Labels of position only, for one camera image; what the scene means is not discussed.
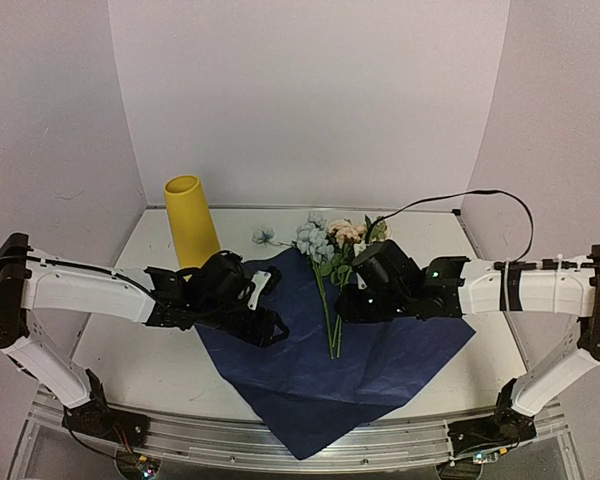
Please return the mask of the artificial flower bunch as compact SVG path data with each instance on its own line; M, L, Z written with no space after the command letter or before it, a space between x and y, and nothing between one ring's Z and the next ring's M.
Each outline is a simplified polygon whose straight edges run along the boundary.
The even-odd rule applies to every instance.
M369 216L365 216L362 224L355 224L350 219L342 219L328 225L327 240L335 246L330 281L340 293L354 276L352 262L367 247L366 240L371 243L383 242L390 239L391 235L389 224L379 217L372 220Z

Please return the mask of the blue wrapping paper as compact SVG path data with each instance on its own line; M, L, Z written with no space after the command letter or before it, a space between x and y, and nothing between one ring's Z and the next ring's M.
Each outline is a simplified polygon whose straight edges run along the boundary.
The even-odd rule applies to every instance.
M289 337L259 348L219 330L201 327L198 334L220 376L298 460L406 405L475 334L457 318L348 324L340 355L331 360L324 310L305 258L288 249L247 265L281 271L262 304L280 314Z

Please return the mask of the blue hydrangea stem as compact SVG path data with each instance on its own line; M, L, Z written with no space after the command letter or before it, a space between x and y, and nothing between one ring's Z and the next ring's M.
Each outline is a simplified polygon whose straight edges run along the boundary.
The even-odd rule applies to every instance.
M323 270L327 271L327 276L330 275L335 249L328 239L326 219L319 212L311 211L307 220L296 228L296 238L293 244L307 258L308 265L313 271L324 310L329 357L334 360L334 334L324 286Z

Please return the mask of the yellow plastic vase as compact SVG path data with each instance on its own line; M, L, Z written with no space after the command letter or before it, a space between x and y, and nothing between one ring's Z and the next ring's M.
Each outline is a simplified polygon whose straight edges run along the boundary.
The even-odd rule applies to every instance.
M179 266L201 267L220 244L200 179L173 178L164 186L164 197Z

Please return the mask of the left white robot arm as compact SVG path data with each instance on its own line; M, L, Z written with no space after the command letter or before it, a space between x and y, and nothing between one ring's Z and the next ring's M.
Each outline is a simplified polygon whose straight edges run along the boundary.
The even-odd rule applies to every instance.
M101 381L75 363L68 330L51 330L96 314L159 329L219 330L256 347L289 335L262 299L281 278L275 268L253 270L227 250L201 267L135 270L83 264L52 256L13 233L0 246L0 352L44 385L96 437L111 433Z

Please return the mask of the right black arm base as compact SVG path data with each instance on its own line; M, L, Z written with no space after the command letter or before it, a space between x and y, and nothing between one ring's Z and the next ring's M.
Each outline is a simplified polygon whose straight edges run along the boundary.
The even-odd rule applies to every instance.
M448 427L453 457L465 458L479 452L517 447L536 438L534 417L513 409L512 392L515 379L500 391L491 414L455 421Z

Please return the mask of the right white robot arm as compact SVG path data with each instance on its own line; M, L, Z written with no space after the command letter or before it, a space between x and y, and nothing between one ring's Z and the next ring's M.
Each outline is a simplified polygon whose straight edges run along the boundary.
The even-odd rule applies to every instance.
M527 373L503 387L495 410L529 419L600 366L600 244L572 258L485 260L442 256L419 267L393 241L357 255L363 284L344 287L335 304L347 323L398 317L464 318L502 313L530 325L559 320L563 331Z

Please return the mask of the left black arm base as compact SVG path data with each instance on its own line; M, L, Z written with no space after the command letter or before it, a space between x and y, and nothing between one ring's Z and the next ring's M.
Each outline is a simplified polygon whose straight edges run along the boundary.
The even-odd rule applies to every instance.
M64 408L62 426L74 433L118 442L130 447L145 444L149 418L146 415L112 408L108 405L100 379L86 370L89 379L87 402L75 408Z

